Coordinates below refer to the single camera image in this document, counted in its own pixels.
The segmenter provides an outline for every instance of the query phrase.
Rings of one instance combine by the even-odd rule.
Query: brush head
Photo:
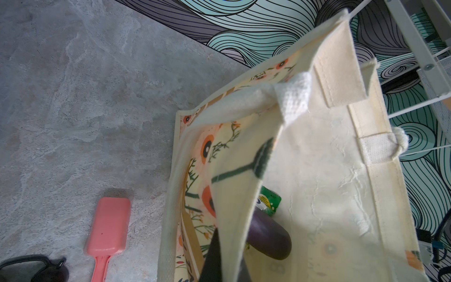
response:
[[[127,242],[130,200],[104,197],[97,204],[86,253],[93,257],[121,253]]]

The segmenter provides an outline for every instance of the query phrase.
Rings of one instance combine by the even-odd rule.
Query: brush handle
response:
[[[95,257],[94,259],[96,260],[96,266],[94,267],[91,282],[104,282],[111,256],[106,255],[102,257]]]

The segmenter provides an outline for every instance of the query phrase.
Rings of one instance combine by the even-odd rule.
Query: pink brush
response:
[[[125,249],[129,220],[129,199],[104,197],[99,200],[86,245],[87,254],[96,260],[91,282],[104,282],[111,257]]]

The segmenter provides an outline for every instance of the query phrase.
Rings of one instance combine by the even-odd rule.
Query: purple eggplant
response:
[[[247,242],[256,250],[273,259],[286,259],[291,252],[288,232],[269,215],[255,208]]]

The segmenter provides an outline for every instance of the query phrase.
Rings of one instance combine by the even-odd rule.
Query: gray marble surface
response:
[[[96,203],[124,196],[106,281],[155,281],[175,112],[247,68],[114,0],[0,6],[0,260],[64,256],[90,281]]]

